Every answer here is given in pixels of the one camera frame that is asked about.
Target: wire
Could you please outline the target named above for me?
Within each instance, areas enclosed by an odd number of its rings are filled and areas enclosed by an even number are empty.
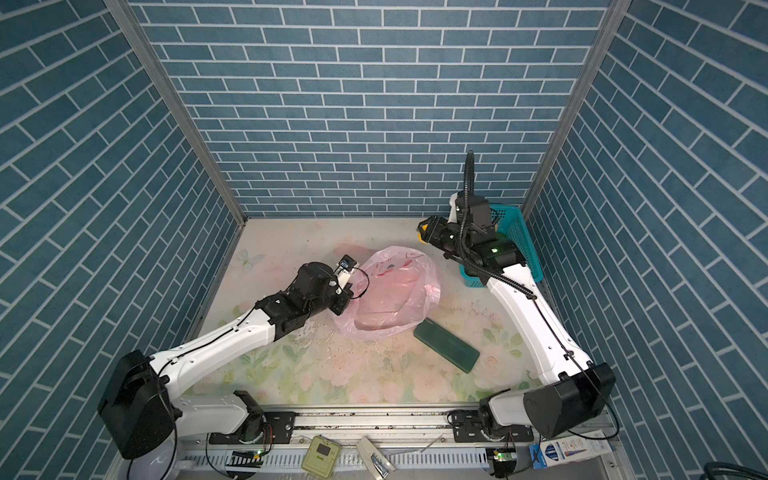
[[[210,433],[208,435],[206,435],[206,437],[205,437],[205,461],[219,475],[223,475],[223,476],[225,476],[227,478],[234,478],[234,480],[237,480],[239,475],[235,475],[234,477],[230,477],[229,474],[224,473],[221,470],[219,470],[218,468],[214,467],[214,464],[210,462],[210,457],[208,456],[208,442],[209,441],[210,441]]]
[[[515,439],[511,439],[511,440],[512,440],[512,448],[514,448],[514,449],[515,449],[515,452],[517,452],[517,451],[518,451],[518,448],[515,446]],[[536,458],[538,457],[538,454],[539,454],[539,453],[541,453],[541,433],[539,433],[539,434],[538,434],[538,443],[536,444],[536,446],[538,447],[538,452],[536,453],[536,455],[531,455],[531,463],[529,463],[528,465],[526,465],[526,466],[525,466],[525,468],[521,468],[520,470],[518,470],[518,471],[516,471],[516,472],[512,472],[511,474],[507,475],[507,480],[509,480],[509,477],[511,477],[511,476],[513,476],[513,475],[517,475],[518,473],[522,473],[522,472],[525,472],[526,470],[530,470],[531,468],[533,468],[533,462],[534,462],[534,461],[536,460]]]
[[[587,381],[589,381],[589,384],[592,386],[594,391],[598,394],[598,396],[600,396],[600,398],[603,400],[605,405],[608,407],[608,410],[611,412],[611,415],[613,416],[614,421],[616,423],[616,432],[614,432],[611,435],[604,436],[602,438],[587,437],[579,433],[573,432],[571,430],[568,430],[568,432],[572,433],[573,435],[576,435],[577,437],[581,437],[587,440],[610,440],[618,436],[619,432],[621,431],[621,424],[619,423],[619,418],[618,418],[618,415],[616,415],[614,408],[611,406],[610,403],[608,403],[608,401],[605,399],[600,389],[594,384],[594,382],[592,382],[592,379],[589,378],[589,376],[584,371],[584,369],[581,368],[581,365],[578,364],[576,359],[573,357],[573,353],[571,352],[571,350],[566,348],[565,345],[563,345],[563,342],[560,341],[560,337],[557,336],[557,334],[554,332],[552,325],[549,324],[547,317],[544,316],[544,313],[541,311],[541,308],[539,308],[538,303],[536,303],[537,297],[533,293],[533,291],[528,289],[521,283],[515,282],[514,280],[507,278],[506,276],[499,275],[496,272],[492,272],[488,269],[485,269],[483,266],[479,266],[475,264],[467,257],[467,253],[465,249],[466,247],[464,245],[465,231],[466,231],[466,226],[469,219],[469,214],[471,212],[469,209],[469,195],[473,193],[474,182],[475,182],[475,154],[472,151],[469,151],[467,153],[467,158],[464,163],[464,214],[462,216],[461,225],[458,228],[458,242],[456,243],[456,251],[458,252],[465,266],[469,266],[473,270],[477,270],[478,272],[483,273],[486,276],[489,276],[500,282],[506,283],[509,286],[512,286],[513,288],[518,290],[520,293],[523,293],[530,301],[533,302],[533,304],[536,306],[536,310],[538,310],[538,314],[541,315],[541,319],[544,320],[544,323],[546,323],[547,327],[549,328],[549,331],[552,332],[552,336],[554,336],[554,339],[558,341],[558,343],[560,344],[560,347],[565,351],[565,355],[569,359],[571,359],[571,361],[578,367],[581,373],[584,374],[584,377],[587,379]]]
[[[715,475],[751,478],[752,480],[768,480],[768,475],[751,468],[728,462],[709,462],[704,465],[704,473],[700,480],[716,480]]]
[[[221,337],[223,337],[223,336],[227,335],[228,333],[230,333],[230,332],[233,332],[233,331],[235,330],[235,328],[237,328],[238,326],[240,326],[240,324],[242,324],[242,323],[245,321],[245,319],[246,319],[246,318],[248,318],[248,317],[250,316],[250,314],[251,314],[251,313],[253,313],[253,311],[254,311],[255,309],[256,309],[256,304],[254,304],[254,305],[253,305],[253,308],[251,308],[250,310],[248,310],[248,313],[246,313],[246,314],[243,316],[243,318],[242,318],[242,319],[240,319],[240,321],[239,321],[239,322],[237,322],[237,325],[235,325],[235,326],[234,326],[234,327],[232,327],[231,329],[229,329],[229,330],[227,330],[227,331],[223,332],[221,335],[217,336],[215,339],[211,340],[210,342],[208,342],[208,343],[205,343],[204,345],[196,346],[196,347],[195,347],[195,348],[193,348],[192,350],[188,350],[188,351],[186,351],[186,352],[184,352],[184,353],[181,353],[180,355],[177,355],[177,356],[175,356],[174,358],[172,358],[172,359],[168,360],[168,361],[165,363],[165,365],[163,365],[163,368],[161,368],[161,369],[160,369],[160,372],[158,372],[158,373],[157,373],[157,377],[155,377],[155,379],[156,379],[156,381],[157,381],[157,391],[158,391],[158,392],[160,392],[160,390],[161,390],[161,385],[160,385],[160,377],[163,375],[163,370],[165,370],[165,368],[166,368],[167,366],[169,366],[171,363],[174,363],[174,360],[178,360],[178,359],[180,359],[181,357],[183,357],[183,356],[185,356],[185,355],[189,355],[189,354],[190,354],[190,353],[192,353],[192,352],[196,352],[196,351],[197,351],[197,350],[199,350],[199,349],[203,349],[203,348],[205,348],[205,347],[209,346],[211,343],[213,343],[213,342],[216,342],[216,341],[217,341],[218,339],[220,339]],[[165,473],[164,473],[164,474],[163,474],[163,475],[160,477],[160,479],[159,479],[159,480],[164,480],[164,479],[165,479],[165,477],[168,475],[168,472],[170,472],[170,467],[171,467],[171,466],[174,464],[174,460],[176,459],[176,452],[177,452],[177,449],[178,449],[178,444],[179,444],[179,432],[178,432],[178,430],[176,429],[176,417],[175,417],[175,416],[174,416],[174,414],[171,412],[171,410],[170,410],[170,407],[169,407],[169,406],[166,404],[166,402],[165,402],[165,397],[163,396],[163,394],[162,394],[162,393],[160,394],[160,403],[162,403],[162,404],[163,404],[163,408],[165,409],[165,412],[166,412],[166,413],[168,414],[168,416],[170,417],[170,421],[171,421],[171,423],[172,423],[172,424],[173,424],[173,426],[174,426],[174,453],[173,453],[173,455],[170,457],[170,462],[168,462],[168,466],[165,468]],[[206,450],[206,459],[207,459],[207,458],[208,458],[208,454],[207,454],[207,452],[208,452],[208,444],[207,444],[207,443],[205,444],[205,450]],[[131,460],[131,463],[129,463],[129,464],[128,464],[128,472],[127,472],[127,474],[125,475],[125,480],[130,480],[130,478],[131,478],[131,477],[130,477],[130,475],[131,475],[131,466],[133,466],[133,464],[134,464],[134,461],[133,461],[133,460]]]
[[[360,292],[360,294],[358,296],[352,296],[352,297],[349,298],[350,300],[357,300],[361,296],[365,295],[366,292],[368,291],[368,288],[371,286],[371,277],[368,276],[368,273],[365,270],[363,270],[362,268],[357,268],[356,266],[353,266],[352,268],[350,268],[350,270],[360,270],[362,272],[362,274],[365,275],[366,279],[368,280],[368,285],[366,285],[366,288],[362,292]]]
[[[606,435],[606,436],[603,436],[603,437],[597,437],[597,438],[595,438],[595,437],[587,437],[587,436],[584,436],[584,435],[582,435],[580,433],[576,433],[576,432],[574,432],[572,430],[568,430],[568,432],[573,434],[573,435],[576,435],[577,437],[581,437],[581,438],[587,439],[587,440],[610,440],[612,438],[615,438],[616,436],[618,436],[619,432],[621,431],[621,424],[619,423],[619,418],[618,418],[618,415],[616,415],[616,411],[614,410],[614,407],[612,407],[611,404],[608,403],[608,400],[603,396],[603,393],[600,391],[598,386],[596,386],[594,384],[594,382],[592,382],[592,379],[589,378],[589,375],[587,375],[587,373],[584,371],[584,369],[581,368],[581,365],[578,364],[576,359],[573,357],[573,352],[571,350],[569,350],[568,348],[566,348],[565,345],[563,345],[563,342],[560,340],[560,337],[557,336],[557,334],[554,332],[554,329],[552,328],[552,325],[550,325],[549,322],[547,321],[547,317],[544,316],[544,312],[541,311],[541,307],[539,307],[539,305],[536,302],[536,300],[532,300],[532,302],[536,306],[536,310],[538,310],[538,314],[541,315],[541,319],[544,320],[544,323],[547,324],[547,328],[549,328],[549,331],[552,332],[552,336],[554,337],[554,339],[556,339],[558,341],[558,343],[560,344],[560,347],[565,351],[565,355],[569,359],[571,359],[571,361],[578,367],[579,371],[582,374],[584,374],[584,377],[587,379],[589,384],[592,386],[592,388],[594,389],[595,393],[597,393],[598,396],[603,400],[603,403],[605,403],[605,406],[608,407],[608,411],[611,412],[611,415],[614,417],[614,421],[616,422],[616,431],[613,432],[610,435]]]
[[[274,445],[272,442],[272,425],[267,423],[266,426],[270,427],[270,449],[266,449],[266,429],[263,430],[264,432],[264,438],[263,438],[263,444],[264,444],[264,453],[261,454],[261,456],[265,456],[267,453],[272,452],[272,446]]]
[[[451,410],[450,412],[448,412],[448,415],[446,415],[446,416],[445,416],[445,420],[448,422],[448,424],[449,424],[451,427],[453,427],[454,429],[457,429],[457,428],[461,427],[461,426],[462,426],[462,424],[460,424],[460,423],[454,423],[454,422],[452,422],[452,421],[451,421],[451,417],[453,416],[453,414],[454,414],[455,412],[458,412],[458,410]]]

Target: brick pattern wall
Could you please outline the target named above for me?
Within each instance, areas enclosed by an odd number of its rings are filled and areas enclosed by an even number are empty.
[[[137,0],[252,217],[520,204],[608,0]]]
[[[768,4],[634,0],[531,217],[638,478],[768,469]]]
[[[0,12],[0,478],[103,478],[113,361],[182,340],[234,224],[101,0]]]

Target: green sponge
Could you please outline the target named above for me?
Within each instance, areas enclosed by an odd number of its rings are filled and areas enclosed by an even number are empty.
[[[425,318],[413,330],[413,336],[459,367],[464,373],[470,373],[480,357],[480,352],[430,318]]]

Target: green device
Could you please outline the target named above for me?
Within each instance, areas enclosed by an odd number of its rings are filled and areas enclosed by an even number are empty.
[[[480,352],[430,318],[425,318],[413,330],[413,336],[459,367],[464,373],[470,373],[480,357]]]
[[[307,451],[301,469],[320,478],[328,480],[333,473],[333,466],[339,458],[341,447],[321,436],[312,439],[310,449]]]

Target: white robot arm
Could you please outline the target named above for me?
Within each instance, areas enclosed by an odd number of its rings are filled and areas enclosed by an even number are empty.
[[[287,289],[213,332],[146,357],[141,351],[118,360],[98,405],[123,458],[147,454],[174,431],[180,437],[235,433],[250,441],[261,432],[262,411],[247,392],[216,399],[183,393],[227,362],[299,329],[311,316],[341,314],[352,299],[349,278],[357,262],[344,256],[335,270],[305,263]]]
[[[465,195],[452,197],[450,218],[424,220],[419,236],[487,284],[522,336],[544,384],[482,399],[483,429],[499,437],[510,425],[533,425],[551,439],[598,415],[615,378],[607,364],[593,364],[562,326],[520,250],[496,236],[488,201],[471,192],[471,159],[468,155]],[[462,233],[465,241],[458,243]],[[145,455],[174,429],[178,436],[236,432],[245,441],[255,439],[263,412],[247,392],[218,399],[186,399],[182,394],[227,362],[301,328],[318,312],[329,309],[340,315],[352,298],[349,278],[355,265],[348,256],[335,270],[323,263],[304,264],[286,290],[256,302],[229,324],[149,358],[137,350],[120,359],[98,411],[123,457]]]

